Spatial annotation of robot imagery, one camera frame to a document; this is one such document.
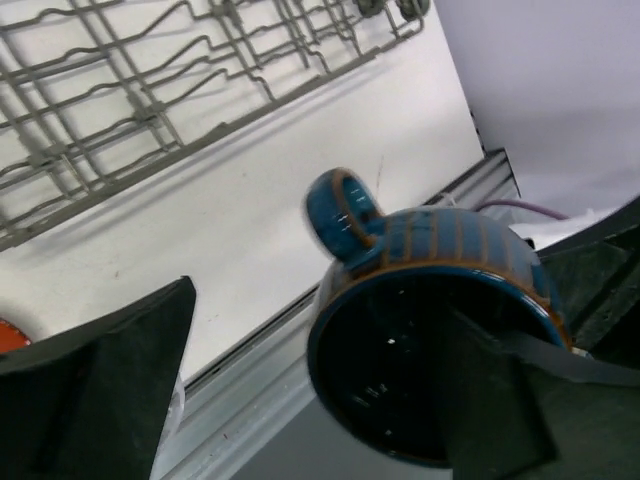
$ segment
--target white surface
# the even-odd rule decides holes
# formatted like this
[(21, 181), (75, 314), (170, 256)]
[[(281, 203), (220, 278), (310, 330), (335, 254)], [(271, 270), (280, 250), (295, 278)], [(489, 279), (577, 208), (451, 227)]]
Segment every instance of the white surface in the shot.
[(563, 238), (590, 227), (603, 218), (611, 215), (616, 209), (589, 211), (584, 215), (569, 218), (568, 220), (552, 221), (545, 223), (519, 223), (510, 225), (511, 230), (521, 238), (533, 240), (536, 250), (542, 250), (549, 245), (559, 242)]
[[(4, 21), (17, 20), (21, 5), (30, 3), (0, 9)], [(118, 19), (119, 29), (144, 17), (130, 12)], [(43, 58), (48, 48), (73, 41), (22, 39)], [(234, 106), (246, 108), (242, 101), (251, 98), (239, 95)], [(197, 136), (202, 125), (210, 128), (215, 103), (208, 102), (190, 102), (172, 117), (181, 131)], [(85, 112), (87, 122), (108, 108)], [(7, 138), (0, 137), (3, 151), (12, 148)], [(423, 201), (480, 158), (433, 10), (421, 36), (349, 77), (3, 252), (0, 313), (40, 339), (190, 275), (198, 303), (182, 368), (188, 381), (321, 277), (328, 259), (301, 209), (317, 175), (350, 167), (391, 211)]]
[(640, 2), (436, 3), (483, 140), (507, 149), (523, 198), (575, 216), (640, 193)]

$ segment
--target orange object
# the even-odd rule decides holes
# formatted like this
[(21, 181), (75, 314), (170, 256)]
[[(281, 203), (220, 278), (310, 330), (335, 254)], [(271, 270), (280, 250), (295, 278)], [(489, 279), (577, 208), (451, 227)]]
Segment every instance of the orange object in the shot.
[(0, 354), (26, 347), (31, 340), (19, 329), (0, 318)]

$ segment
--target dishwasher rack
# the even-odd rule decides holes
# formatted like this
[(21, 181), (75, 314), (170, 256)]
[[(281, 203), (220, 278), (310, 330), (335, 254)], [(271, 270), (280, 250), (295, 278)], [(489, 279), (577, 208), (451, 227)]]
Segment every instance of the dishwasher rack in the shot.
[[(8, 7), (0, 6), (0, 251), (148, 179), (424, 28), (421, 16), (407, 21), (386, 3), (373, 18), (340, 0), (52, 3), (11, 23), (4, 21)], [(123, 33), (136, 17), (145, 20)], [(182, 28), (168, 27), (178, 23)], [(58, 33), (34, 36), (41, 29)], [(34, 60), (50, 43), (62, 42), (61, 35), (73, 37), (71, 32), (84, 43)], [(169, 43), (154, 49), (164, 37)], [(23, 47), (37, 41), (29, 55)], [(283, 68), (287, 82), (270, 76)], [(165, 87), (172, 96), (161, 94)], [(231, 92), (236, 100), (223, 98)], [(117, 101), (105, 104), (115, 94)], [(193, 110), (205, 97), (214, 113), (210, 109), (186, 124), (175, 120), (182, 105), (191, 101)], [(247, 97), (253, 98), (251, 108), (229, 107)], [(108, 124), (87, 131), (109, 115)], [(194, 137), (201, 125), (208, 127)]]

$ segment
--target gray wire rack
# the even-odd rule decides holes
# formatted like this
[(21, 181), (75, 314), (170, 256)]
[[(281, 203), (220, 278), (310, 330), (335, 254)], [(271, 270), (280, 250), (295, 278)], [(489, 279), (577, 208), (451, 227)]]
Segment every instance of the gray wire rack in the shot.
[[(417, 10), (419, 5), (413, 1)], [(113, 16), (118, 9), (142, 15), (143, 7), (151, 8), (152, 3), (162, 3), (164, 10), (153, 13), (151, 20), (144, 22), (146, 28), (118, 32), (121, 22)], [(9, 7), (0, 4), (0, 145), (5, 156), (0, 161), (0, 251), (50, 230), (345, 75), (424, 27), (422, 17), (398, 19), (394, 5), (385, 4), (370, 20), (364, 19), (352, 2), (335, 0), (203, 0), (200, 5), (195, 0), (146, 4), (84, 0), (83, 5), (68, 0), (64, 8), (40, 9), (12, 23), (3, 21), (5, 8)], [(256, 16), (263, 18), (258, 9), (273, 12), (274, 21), (255, 24)], [(251, 22), (246, 21), (249, 16), (255, 24), (251, 29)], [(141, 57), (135, 58), (136, 45), (153, 41), (163, 25), (178, 17), (188, 20), (183, 29), (187, 36), (180, 37), (183, 43), (174, 46), (172, 53), (162, 49), (147, 54), (158, 60), (154, 66), (141, 67)], [(361, 29), (367, 22), (379, 24), (381, 19), (387, 36), (365, 48), (361, 36), (366, 29)], [(38, 29), (53, 26), (68, 31), (72, 25), (84, 32), (86, 45), (38, 61), (23, 51), (25, 39), (34, 38)], [(271, 34), (277, 41), (260, 46), (264, 42), (258, 40)], [(323, 46), (331, 41), (339, 42), (342, 49), (338, 61), (332, 62), (323, 53)], [(203, 55), (194, 56), (203, 48)], [(312, 75), (299, 76), (297, 84), (289, 83), (284, 90), (277, 88), (277, 79), (269, 79), (267, 72), (279, 62)], [(97, 66), (102, 73), (95, 73)], [(79, 75), (93, 76), (86, 87), (67, 92), (58, 100), (63, 94), (56, 93), (56, 85), (67, 85)], [(260, 94), (261, 100), (253, 108), (208, 120), (215, 126), (196, 138), (187, 139), (179, 131), (171, 118), (174, 109), (218, 82), (222, 87), (209, 91), (215, 106), (221, 92), (242, 81), (249, 81)], [(162, 97), (159, 91), (167, 85), (174, 85), (174, 91), (180, 85), (180, 93)], [(90, 133), (82, 132), (72, 110), (80, 105), (94, 108), (92, 102), (113, 92), (126, 100), (120, 117)], [(92, 117), (102, 116), (98, 107), (91, 111)], [(141, 135), (145, 140), (136, 148), (117, 150), (118, 145)], [(114, 149), (119, 153), (107, 155)], [(15, 152), (20, 152), (18, 159), (13, 158)]]

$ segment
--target blue mug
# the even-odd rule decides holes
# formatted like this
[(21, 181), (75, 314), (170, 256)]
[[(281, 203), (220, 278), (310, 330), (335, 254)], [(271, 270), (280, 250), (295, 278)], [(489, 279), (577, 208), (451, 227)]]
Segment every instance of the blue mug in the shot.
[(335, 258), (316, 293), (309, 373), (329, 412), (371, 447), (448, 466), (424, 403), (416, 332), (437, 303), (453, 305), (488, 332), (515, 328), (571, 348), (538, 256), (493, 219), (458, 208), (384, 215), (344, 168), (313, 183), (306, 211)]

